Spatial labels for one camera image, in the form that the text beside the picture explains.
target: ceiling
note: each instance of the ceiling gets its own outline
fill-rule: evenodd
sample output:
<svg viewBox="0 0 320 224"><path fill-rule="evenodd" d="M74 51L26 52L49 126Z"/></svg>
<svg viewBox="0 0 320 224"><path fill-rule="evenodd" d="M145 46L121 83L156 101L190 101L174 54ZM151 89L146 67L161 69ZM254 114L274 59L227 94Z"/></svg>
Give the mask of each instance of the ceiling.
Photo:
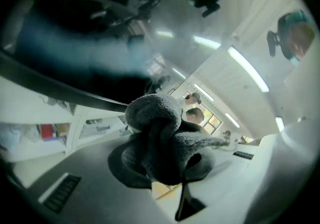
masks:
<svg viewBox="0 0 320 224"><path fill-rule="evenodd" d="M285 124L299 112L284 85L294 69L282 53L270 57L266 35L277 30L277 20L286 12L303 9L301 0L220 0L221 8L207 18L188 0L162 0L152 12L152 31L174 33L173 39L158 37L157 50L184 72L193 75L216 94L256 138L277 132L275 116ZM197 35L222 43L218 50L198 45ZM250 76L228 54L233 45L269 86L262 93Z"/></svg>

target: shelf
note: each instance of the shelf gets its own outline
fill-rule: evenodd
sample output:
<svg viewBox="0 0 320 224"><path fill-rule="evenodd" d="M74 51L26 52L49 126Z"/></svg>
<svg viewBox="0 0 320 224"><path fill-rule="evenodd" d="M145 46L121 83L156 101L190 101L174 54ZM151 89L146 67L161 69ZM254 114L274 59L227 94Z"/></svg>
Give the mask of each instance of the shelf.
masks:
<svg viewBox="0 0 320 224"><path fill-rule="evenodd" d="M0 122L15 124L70 123L71 112L58 104L50 106L47 96L0 77Z"/></svg>
<svg viewBox="0 0 320 224"><path fill-rule="evenodd" d="M39 139L37 142L32 142L27 138L21 138L16 149L11 153L4 152L3 156L9 162L19 162L64 152L65 150L66 147L61 140L44 142Z"/></svg>
<svg viewBox="0 0 320 224"><path fill-rule="evenodd" d="M98 139L105 138L106 140L116 139L121 136L121 129L124 129L126 126L118 117L109 117L102 120L106 125L110 125L110 129L106 131L105 134L91 135L87 137L80 138L78 145L87 144Z"/></svg>
<svg viewBox="0 0 320 224"><path fill-rule="evenodd" d="M124 112L115 112L115 111L109 111L109 110L89 108L87 120L88 119L117 117L117 116L123 116L123 115L124 115Z"/></svg>

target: fluorescent light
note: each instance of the fluorescent light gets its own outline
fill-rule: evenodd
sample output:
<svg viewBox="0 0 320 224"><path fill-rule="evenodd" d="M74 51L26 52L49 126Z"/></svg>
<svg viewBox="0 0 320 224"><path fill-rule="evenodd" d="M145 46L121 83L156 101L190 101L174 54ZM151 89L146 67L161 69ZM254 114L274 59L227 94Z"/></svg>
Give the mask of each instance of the fluorescent light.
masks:
<svg viewBox="0 0 320 224"><path fill-rule="evenodd" d="M212 102L214 101L214 99L207 93L205 92L201 87L199 87L197 84L194 84L194 86L199 89L207 98L209 98Z"/></svg>
<svg viewBox="0 0 320 224"><path fill-rule="evenodd" d="M227 50L228 54L242 66L243 69L250 75L250 77L258 85L262 93L269 92L269 88L265 81L261 78L259 73L253 68L253 66L234 48L229 47Z"/></svg>
<svg viewBox="0 0 320 224"><path fill-rule="evenodd" d="M174 37L173 33L170 31L157 30L156 32L157 32L157 34L159 34L161 36L166 36L166 37L170 37L170 38Z"/></svg>
<svg viewBox="0 0 320 224"><path fill-rule="evenodd" d="M225 114L227 118L229 118L231 120L231 122L236 126L236 127L240 127L240 125L236 122L236 120L234 120L234 118L232 116L230 116L229 113Z"/></svg>
<svg viewBox="0 0 320 224"><path fill-rule="evenodd" d="M193 39L195 40L196 43L199 43L199 44L204 45L204 46L211 47L213 49L218 49L221 46L220 43L215 42L215 41L210 40L210 39L206 39L206 38L202 38L202 37L198 37L198 36L193 36Z"/></svg>
<svg viewBox="0 0 320 224"><path fill-rule="evenodd" d="M285 128L284 121L280 117L275 118L276 124L278 125L279 131L282 132Z"/></svg>
<svg viewBox="0 0 320 224"><path fill-rule="evenodd" d="M176 72L177 74L179 74L182 78L186 78L182 73L180 73L179 71L177 71L176 69L172 68L172 70L174 70L174 72Z"/></svg>

